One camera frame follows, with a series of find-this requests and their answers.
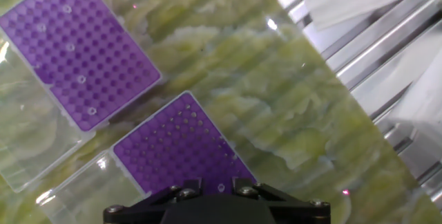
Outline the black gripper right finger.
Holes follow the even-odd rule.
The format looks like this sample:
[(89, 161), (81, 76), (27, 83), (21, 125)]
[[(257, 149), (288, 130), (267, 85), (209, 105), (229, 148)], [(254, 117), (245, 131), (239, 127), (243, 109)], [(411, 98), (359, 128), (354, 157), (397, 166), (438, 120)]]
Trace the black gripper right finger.
[(266, 214), (274, 223), (330, 224), (331, 205), (323, 200), (299, 200), (265, 183), (250, 178), (233, 178), (232, 194), (264, 207), (254, 215)]

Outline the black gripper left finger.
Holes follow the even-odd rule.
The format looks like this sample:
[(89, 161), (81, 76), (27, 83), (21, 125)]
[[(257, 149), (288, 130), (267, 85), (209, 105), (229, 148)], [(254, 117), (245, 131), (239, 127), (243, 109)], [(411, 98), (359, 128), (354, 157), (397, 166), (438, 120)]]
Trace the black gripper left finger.
[(130, 207), (111, 205), (103, 211), (103, 223), (159, 224), (168, 209), (202, 196), (202, 183), (201, 178), (185, 180), (181, 185), (166, 187)]

